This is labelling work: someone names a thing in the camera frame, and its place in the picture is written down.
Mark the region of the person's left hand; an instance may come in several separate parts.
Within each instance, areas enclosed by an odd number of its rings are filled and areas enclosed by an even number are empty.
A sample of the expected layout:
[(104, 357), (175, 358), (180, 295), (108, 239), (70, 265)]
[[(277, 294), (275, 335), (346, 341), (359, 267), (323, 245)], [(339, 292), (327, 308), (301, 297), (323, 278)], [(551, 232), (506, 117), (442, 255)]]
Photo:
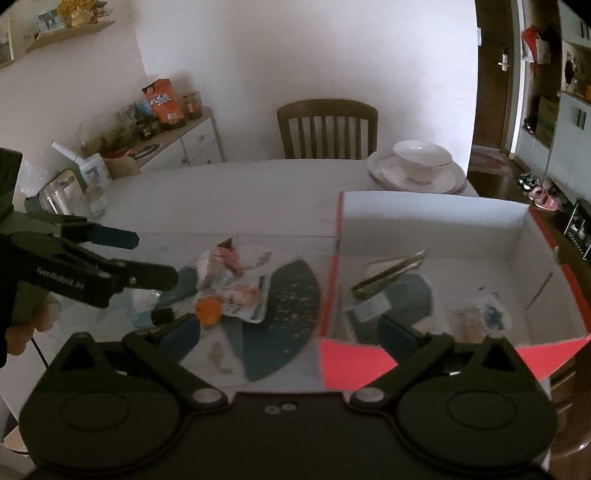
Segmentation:
[(37, 307), (32, 317), (25, 323), (10, 327), (5, 333), (7, 353), (13, 356), (21, 355), (27, 344), (33, 339), (35, 332), (50, 330), (61, 312), (61, 303), (52, 294)]

